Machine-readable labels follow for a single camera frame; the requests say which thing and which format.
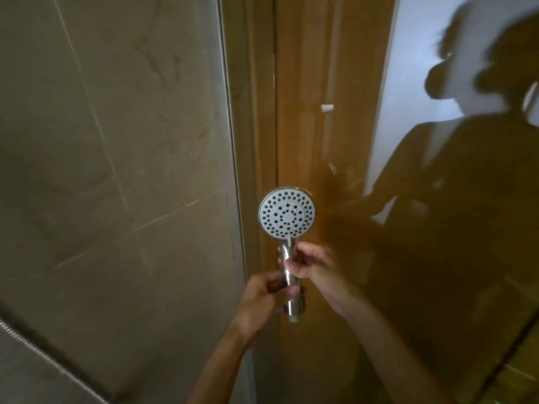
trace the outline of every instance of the tiled wall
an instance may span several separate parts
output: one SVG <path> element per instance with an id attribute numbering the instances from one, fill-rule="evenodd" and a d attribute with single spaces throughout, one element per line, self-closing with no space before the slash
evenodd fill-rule
<path id="1" fill-rule="evenodd" d="M 111 393 L 181 402 L 243 275 L 215 0 L 0 0 L 0 51 L 0 301 Z M 13 402 L 73 389 L 11 356 Z"/>

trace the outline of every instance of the person's right arm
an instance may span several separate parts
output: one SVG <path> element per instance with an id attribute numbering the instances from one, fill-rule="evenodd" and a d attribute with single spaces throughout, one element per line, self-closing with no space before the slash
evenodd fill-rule
<path id="1" fill-rule="evenodd" d="M 309 278 L 357 334 L 394 404 L 455 404 L 395 328 L 338 270 L 331 251 L 298 243 L 298 258 L 286 268 Z"/>

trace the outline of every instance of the shower head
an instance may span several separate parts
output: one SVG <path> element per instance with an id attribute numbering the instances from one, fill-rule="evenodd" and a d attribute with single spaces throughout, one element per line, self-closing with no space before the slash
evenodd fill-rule
<path id="1" fill-rule="evenodd" d="M 285 261 L 296 255 L 296 244 L 314 223 L 316 208 L 309 192 L 298 187 L 281 187 L 264 198 L 258 209 L 258 220 L 262 228 L 279 240 L 281 269 L 285 272 L 287 285 L 300 285 L 299 279 L 285 268 Z M 297 323 L 305 309 L 303 295 L 286 304 L 288 319 Z"/>
<path id="2" fill-rule="evenodd" d="M 306 190 L 281 187 L 266 196 L 258 209 L 262 228 L 279 240 L 299 238 L 314 223 L 316 208 Z"/>

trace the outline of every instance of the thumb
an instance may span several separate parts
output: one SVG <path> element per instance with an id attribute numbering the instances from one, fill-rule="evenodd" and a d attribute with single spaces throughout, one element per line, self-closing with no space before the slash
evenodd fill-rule
<path id="1" fill-rule="evenodd" d="M 298 278 L 308 278 L 310 274 L 310 267 L 297 263 L 293 259 L 289 258 L 285 261 L 285 267 L 290 273 Z"/>
<path id="2" fill-rule="evenodd" d="M 287 303 L 289 300 L 294 299 L 300 293 L 300 287 L 298 285 L 287 286 L 286 288 L 281 289 L 280 291 L 273 293 L 273 301 L 275 302 L 275 307 L 282 306 Z"/>

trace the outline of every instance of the person's left hand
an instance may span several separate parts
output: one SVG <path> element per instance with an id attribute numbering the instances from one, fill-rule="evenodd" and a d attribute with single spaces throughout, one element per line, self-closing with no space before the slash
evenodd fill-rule
<path id="1" fill-rule="evenodd" d="M 284 288 L 284 285 L 282 271 L 253 275 L 249 279 L 238 313 L 230 325 L 246 346 L 252 345 L 275 309 L 299 294 L 299 286 Z"/>

